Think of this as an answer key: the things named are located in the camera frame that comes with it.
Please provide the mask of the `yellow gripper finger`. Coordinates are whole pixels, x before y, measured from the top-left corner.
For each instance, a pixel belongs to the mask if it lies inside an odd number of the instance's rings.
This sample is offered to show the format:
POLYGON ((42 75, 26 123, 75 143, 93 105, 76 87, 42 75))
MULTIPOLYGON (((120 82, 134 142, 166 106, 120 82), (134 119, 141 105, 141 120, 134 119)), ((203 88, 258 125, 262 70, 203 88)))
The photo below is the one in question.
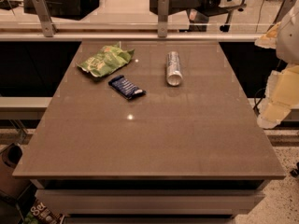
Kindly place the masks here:
POLYGON ((280 26, 280 22, 276 23, 264 35, 256 39, 254 45, 264 49, 275 49, 277 47, 279 26, 280 26))
POLYGON ((263 129, 275 128, 298 104, 299 65, 288 64, 281 72, 271 72, 257 123, 263 129))

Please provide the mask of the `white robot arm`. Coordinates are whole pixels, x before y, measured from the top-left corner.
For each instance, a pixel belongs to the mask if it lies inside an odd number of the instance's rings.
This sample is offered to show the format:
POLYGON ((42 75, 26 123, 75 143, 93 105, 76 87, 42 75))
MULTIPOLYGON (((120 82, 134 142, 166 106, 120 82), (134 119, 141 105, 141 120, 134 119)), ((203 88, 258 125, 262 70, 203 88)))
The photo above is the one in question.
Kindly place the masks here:
POLYGON ((293 7, 255 45, 275 49, 277 57, 287 64, 281 72, 272 71, 268 77, 257 118, 261 128, 272 129, 299 104, 299 7, 293 7))

